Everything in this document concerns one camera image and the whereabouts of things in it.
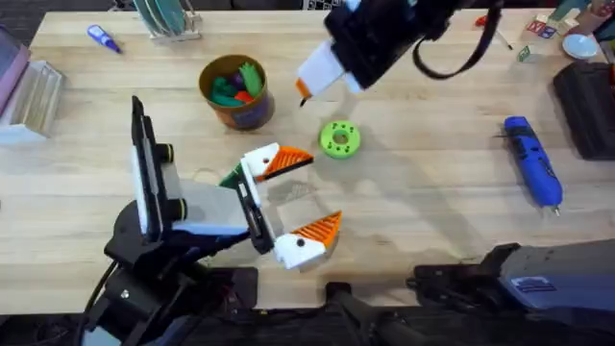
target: green toy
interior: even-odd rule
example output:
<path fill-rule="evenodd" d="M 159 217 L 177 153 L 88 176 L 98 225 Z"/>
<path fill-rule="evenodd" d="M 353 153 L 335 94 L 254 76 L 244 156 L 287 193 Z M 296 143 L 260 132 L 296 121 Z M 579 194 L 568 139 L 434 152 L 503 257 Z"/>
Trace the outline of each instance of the green toy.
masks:
<path fill-rule="evenodd" d="M 334 159 L 348 159 L 361 145 L 361 134 L 350 121 L 334 121 L 323 128 L 319 138 L 320 147 Z"/>
<path fill-rule="evenodd" d="M 228 97 L 234 97 L 238 92 L 237 88 L 229 84 L 227 79 L 224 77 L 216 77 L 213 80 L 213 86 L 211 89 L 215 93 Z"/>
<path fill-rule="evenodd" d="M 239 67 L 239 73 L 243 77 L 243 83 L 246 85 L 250 96 L 257 97 L 262 89 L 262 80 L 257 69 L 252 64 L 246 62 Z"/>
<path fill-rule="evenodd" d="M 237 107 L 237 106 L 245 105 L 245 103 L 243 103 L 242 101 L 239 101 L 239 100 L 234 99 L 233 97 L 229 97 L 227 95 L 218 93 L 216 92 L 216 90 L 213 90 L 211 92 L 209 99 L 222 107 Z"/>

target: black cable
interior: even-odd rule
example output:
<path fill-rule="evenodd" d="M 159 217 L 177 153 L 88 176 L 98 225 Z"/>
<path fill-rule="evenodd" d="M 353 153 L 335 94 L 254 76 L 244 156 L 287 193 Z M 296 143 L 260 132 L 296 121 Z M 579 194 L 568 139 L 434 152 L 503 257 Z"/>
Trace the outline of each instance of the black cable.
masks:
<path fill-rule="evenodd" d="M 452 73 L 440 73 L 433 71 L 425 65 L 419 53 L 419 47 L 421 46 L 421 43 L 423 43 L 423 41 L 426 39 L 425 37 L 421 38 L 421 40 L 416 43 L 416 45 L 414 46 L 414 50 L 412 51 L 412 60 L 414 61 L 414 65 L 416 65 L 416 68 L 430 78 L 433 78 L 435 80 L 445 80 L 454 77 L 457 74 L 473 67 L 477 62 L 480 61 L 484 53 L 487 51 L 487 48 L 489 48 L 493 36 L 496 34 L 503 6 L 504 0 L 491 1 L 491 6 L 489 7 L 489 11 L 487 12 L 487 21 L 484 26 L 484 31 L 480 36 L 479 44 L 477 45 L 470 58 L 457 71 Z"/>
<path fill-rule="evenodd" d="M 87 314 L 94 306 L 94 302 L 96 301 L 96 298 L 98 298 L 100 291 L 103 289 L 103 285 L 107 282 L 107 280 L 109 279 L 109 276 L 111 275 L 111 273 L 113 272 L 116 266 L 117 266 L 117 261 L 114 260 L 109 265 L 109 268 L 107 268 L 103 276 L 100 278 L 100 280 L 98 281 L 98 284 L 96 284 L 96 287 L 94 287 L 92 294 L 89 296 L 89 299 L 87 300 L 86 308 L 84 309 L 84 313 L 81 315 L 81 318 L 79 319 L 79 324 L 77 325 L 77 330 L 75 331 L 75 339 L 73 341 L 74 346 L 82 346 L 82 342 L 84 338 L 84 328 L 86 327 Z"/>

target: dish rack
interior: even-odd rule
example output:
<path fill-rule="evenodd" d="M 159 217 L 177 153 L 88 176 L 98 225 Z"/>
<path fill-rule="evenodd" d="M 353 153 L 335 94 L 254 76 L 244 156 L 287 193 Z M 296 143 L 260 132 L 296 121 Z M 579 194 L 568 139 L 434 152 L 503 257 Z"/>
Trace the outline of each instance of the dish rack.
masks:
<path fill-rule="evenodd" d="M 135 7 L 150 32 L 150 39 L 156 44 L 166 44 L 189 39 L 201 38 L 199 28 L 201 16 L 194 11 L 189 0 L 134 0 Z M 180 15 L 183 30 L 177 30 L 178 22 L 169 22 L 168 18 Z"/>

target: green gear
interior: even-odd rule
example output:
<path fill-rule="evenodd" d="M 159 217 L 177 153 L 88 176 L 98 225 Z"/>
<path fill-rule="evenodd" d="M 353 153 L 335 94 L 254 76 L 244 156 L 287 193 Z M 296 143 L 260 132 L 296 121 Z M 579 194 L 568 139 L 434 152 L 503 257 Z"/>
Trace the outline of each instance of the green gear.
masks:
<path fill-rule="evenodd" d="M 325 154 L 334 159 L 348 159 L 361 145 L 361 134 L 352 122 L 339 120 L 327 124 L 318 141 Z"/>

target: small bowl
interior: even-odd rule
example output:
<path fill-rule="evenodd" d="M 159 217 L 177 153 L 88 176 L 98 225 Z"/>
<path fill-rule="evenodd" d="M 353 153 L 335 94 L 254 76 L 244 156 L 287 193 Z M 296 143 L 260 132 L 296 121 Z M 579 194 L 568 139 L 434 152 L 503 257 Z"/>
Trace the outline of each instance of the small bowl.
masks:
<path fill-rule="evenodd" d="M 580 60 L 587 60 L 598 54 L 598 43 L 592 37 L 581 34 L 566 36 L 562 47 L 566 54 Z"/>

